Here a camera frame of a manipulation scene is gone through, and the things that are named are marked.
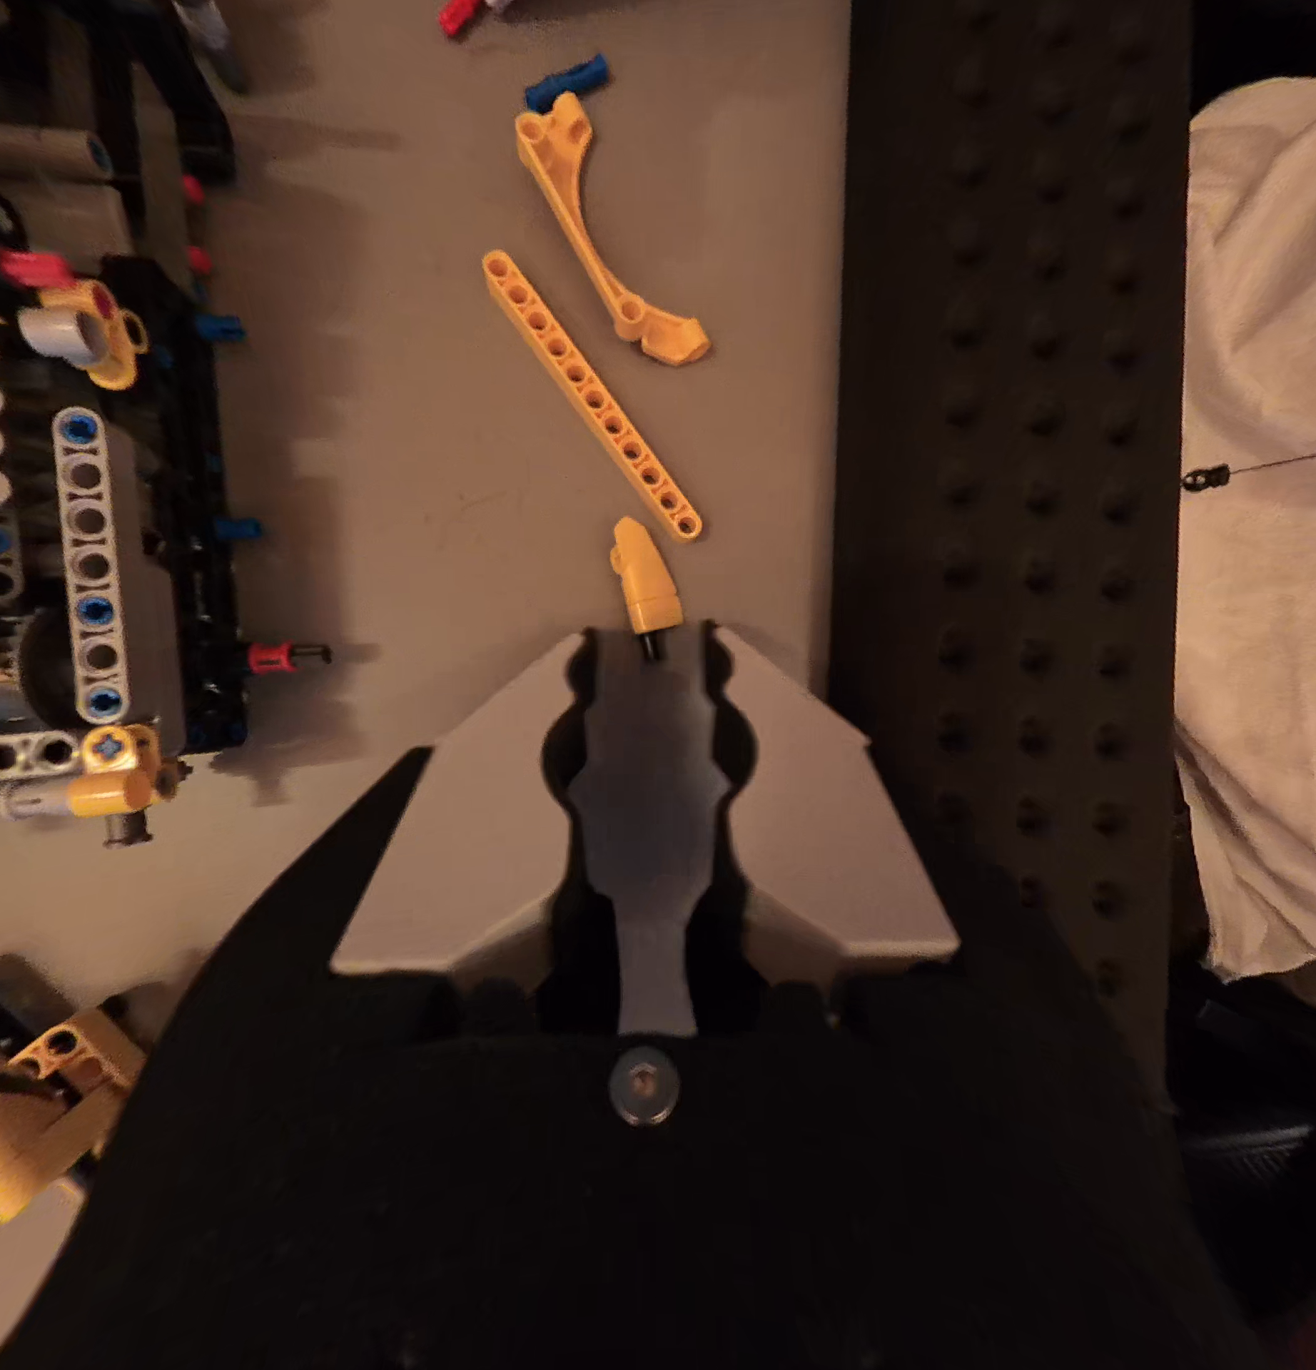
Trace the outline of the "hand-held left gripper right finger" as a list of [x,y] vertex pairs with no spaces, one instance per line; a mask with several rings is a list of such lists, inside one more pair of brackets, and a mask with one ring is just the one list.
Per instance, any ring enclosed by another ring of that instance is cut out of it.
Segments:
[[867,737],[724,626],[701,626],[712,875],[687,918],[701,1037],[745,1033],[776,985],[832,1003],[857,977],[945,964],[959,935]]

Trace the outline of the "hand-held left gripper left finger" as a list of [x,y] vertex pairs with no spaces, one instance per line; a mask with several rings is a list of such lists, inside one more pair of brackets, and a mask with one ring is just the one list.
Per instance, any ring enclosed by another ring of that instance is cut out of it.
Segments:
[[571,783],[588,762],[594,630],[563,636],[430,745],[329,959],[345,977],[502,982],[543,1029],[614,1036],[614,906],[588,867]]

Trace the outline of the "small yellow panel piece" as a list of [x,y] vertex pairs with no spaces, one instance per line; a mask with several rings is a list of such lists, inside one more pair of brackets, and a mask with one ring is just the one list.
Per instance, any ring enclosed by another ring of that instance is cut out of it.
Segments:
[[643,658],[652,664],[661,662],[666,656],[664,635],[683,626],[684,612],[657,545],[632,517],[614,525],[609,566]]

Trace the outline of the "yellow black toy car model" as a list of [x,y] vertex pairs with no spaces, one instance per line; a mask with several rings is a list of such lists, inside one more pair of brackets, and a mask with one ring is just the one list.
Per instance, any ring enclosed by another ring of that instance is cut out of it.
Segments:
[[152,835],[247,685],[329,664],[239,626],[206,188],[236,175],[218,3],[0,3],[0,820]]

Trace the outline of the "yellow curved arch piece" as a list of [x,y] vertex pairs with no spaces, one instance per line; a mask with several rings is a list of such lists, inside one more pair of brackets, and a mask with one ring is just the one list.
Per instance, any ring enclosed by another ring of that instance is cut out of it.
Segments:
[[537,185],[563,239],[603,305],[615,337],[669,367],[693,364],[712,343],[699,320],[663,311],[632,292],[603,263],[586,228],[582,181],[592,146],[592,123],[580,98],[563,92],[548,112],[513,118],[521,164]]

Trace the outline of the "grey desk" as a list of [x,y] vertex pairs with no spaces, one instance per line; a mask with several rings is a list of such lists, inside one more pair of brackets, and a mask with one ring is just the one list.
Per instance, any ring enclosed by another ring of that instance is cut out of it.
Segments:
[[[687,982],[684,932],[712,875],[715,794],[644,814],[712,739],[637,718],[638,762],[597,815],[592,719],[608,649],[634,647],[609,566],[643,502],[490,299],[504,251],[701,514],[663,554],[686,626],[658,675],[701,693],[701,626],[802,687],[823,670],[837,451],[851,3],[548,5],[455,46],[423,3],[247,5],[302,60],[239,120],[247,184],[221,286],[250,323],[222,398],[267,526],[242,572],[270,626],[336,662],[256,705],[258,736],[195,771],[111,852],[83,825],[0,820],[0,953],[54,985],[190,979],[70,1227],[0,1297],[0,1352],[50,1367],[141,1361],[190,1338],[372,1357],[487,1331],[562,1328],[637,1274],[670,1314],[713,1259],[696,1162],[606,1101],[614,1057],[672,1034],[644,976]],[[602,54],[582,204],[632,292],[699,320],[669,367],[615,337],[521,164],[524,91]],[[427,974],[345,979],[329,959],[430,745],[563,636],[598,640],[588,762],[569,786],[614,906],[618,1025],[554,1036],[521,991]],[[710,849],[687,887],[683,863]],[[0,1253],[0,1280],[21,1270]]]

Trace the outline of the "long yellow holed beam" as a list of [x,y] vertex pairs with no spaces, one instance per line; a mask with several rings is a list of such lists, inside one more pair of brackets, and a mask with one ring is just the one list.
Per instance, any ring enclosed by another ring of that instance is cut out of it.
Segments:
[[632,424],[597,370],[563,331],[533,283],[499,250],[481,259],[487,294],[528,354],[563,395],[585,432],[605,450],[608,459],[637,493],[658,526],[676,543],[701,539],[701,514],[655,456],[650,444]]

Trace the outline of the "blue pin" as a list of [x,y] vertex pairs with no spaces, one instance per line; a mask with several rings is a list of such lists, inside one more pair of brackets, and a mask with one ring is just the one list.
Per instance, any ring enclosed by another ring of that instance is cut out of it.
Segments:
[[539,78],[524,91],[524,107],[531,114],[547,114],[562,95],[583,97],[608,85],[609,65],[602,54]]

